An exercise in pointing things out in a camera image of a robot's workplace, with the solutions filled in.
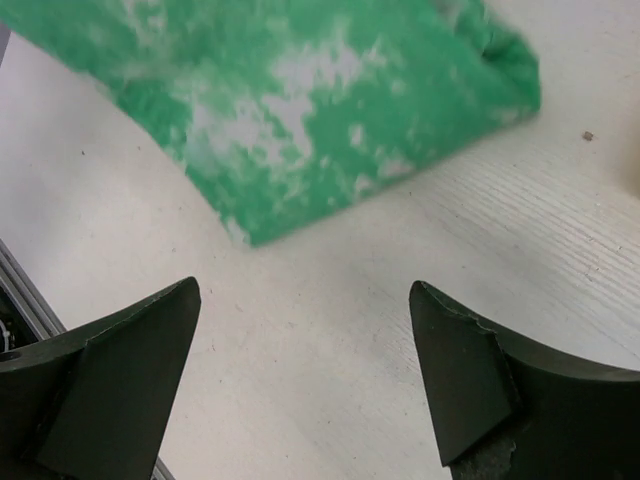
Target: folded cloth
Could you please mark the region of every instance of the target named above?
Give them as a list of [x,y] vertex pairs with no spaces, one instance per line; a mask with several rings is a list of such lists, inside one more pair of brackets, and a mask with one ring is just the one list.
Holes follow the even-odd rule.
[[89,74],[252,245],[540,107],[538,62],[480,0],[0,0]]

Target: white wooden surface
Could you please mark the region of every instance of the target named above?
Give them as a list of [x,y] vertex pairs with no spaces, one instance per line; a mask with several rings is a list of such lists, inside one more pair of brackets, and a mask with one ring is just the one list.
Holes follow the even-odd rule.
[[551,345],[640,368],[640,3],[493,3],[542,56],[541,116],[257,251],[230,244],[89,82],[13,37],[0,237],[66,325],[200,281],[162,450],[179,479],[449,478],[410,332],[416,279]]

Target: green cloth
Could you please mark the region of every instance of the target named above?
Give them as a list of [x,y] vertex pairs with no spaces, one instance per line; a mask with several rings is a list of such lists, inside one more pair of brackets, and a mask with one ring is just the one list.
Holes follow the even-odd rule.
[[0,0],[0,19],[97,79],[252,245],[540,107],[535,55],[480,0]]

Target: white table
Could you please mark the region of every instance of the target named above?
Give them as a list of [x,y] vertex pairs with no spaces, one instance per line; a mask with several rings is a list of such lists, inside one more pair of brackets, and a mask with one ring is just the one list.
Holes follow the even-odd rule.
[[67,327],[201,284],[161,452],[179,479],[448,478],[410,330],[416,279],[640,368],[640,3],[493,3],[542,56],[540,117],[256,251],[89,81],[12,37],[0,237]]

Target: black plastic part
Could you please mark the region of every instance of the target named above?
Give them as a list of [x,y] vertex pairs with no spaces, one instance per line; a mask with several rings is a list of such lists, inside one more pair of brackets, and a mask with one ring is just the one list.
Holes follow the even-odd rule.
[[454,480],[640,478],[640,372],[535,342],[423,282],[410,305]]
[[190,278],[0,355],[1,477],[149,479],[199,310]]

